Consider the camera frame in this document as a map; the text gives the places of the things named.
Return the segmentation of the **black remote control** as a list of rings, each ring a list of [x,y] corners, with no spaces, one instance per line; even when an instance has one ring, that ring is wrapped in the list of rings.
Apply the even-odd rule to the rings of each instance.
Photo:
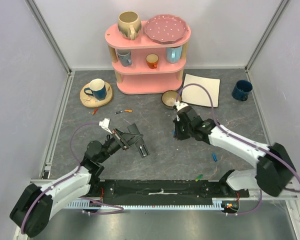
[[[135,123],[129,125],[127,127],[127,129],[131,134],[141,135],[141,133]],[[146,147],[146,144],[145,144],[142,136],[138,140],[136,140],[134,144],[137,147],[138,152],[140,153],[142,158],[145,158],[149,155],[148,148]]]

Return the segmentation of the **dark battery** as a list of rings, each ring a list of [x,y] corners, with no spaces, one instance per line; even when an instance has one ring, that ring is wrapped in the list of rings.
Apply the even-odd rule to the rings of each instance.
[[[145,157],[145,156],[146,156],[146,154],[145,154],[145,152],[144,152],[144,149],[143,149],[143,147],[142,147],[142,146],[140,146],[139,148],[140,148],[140,151],[141,151],[142,155]]]

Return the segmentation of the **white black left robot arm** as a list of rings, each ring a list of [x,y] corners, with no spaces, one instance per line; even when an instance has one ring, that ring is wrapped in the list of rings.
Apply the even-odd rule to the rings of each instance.
[[[90,141],[83,160],[66,175],[42,186],[28,185],[9,215],[20,232],[33,238],[67,204],[85,195],[96,196],[100,191],[99,176],[104,170],[102,163],[120,149],[127,150],[133,145],[144,148],[143,134],[137,125],[133,123],[127,129],[113,129],[104,143]]]

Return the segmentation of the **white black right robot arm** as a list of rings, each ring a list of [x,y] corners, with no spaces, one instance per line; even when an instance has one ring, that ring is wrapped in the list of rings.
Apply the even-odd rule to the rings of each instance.
[[[174,137],[177,140],[194,138],[199,142],[220,147],[240,157],[253,168],[229,170],[221,179],[219,191],[225,197],[243,189],[261,189],[277,197],[293,178],[295,166],[285,147],[279,143],[267,145],[236,134],[213,119],[202,120],[196,111],[184,102],[174,107]]]

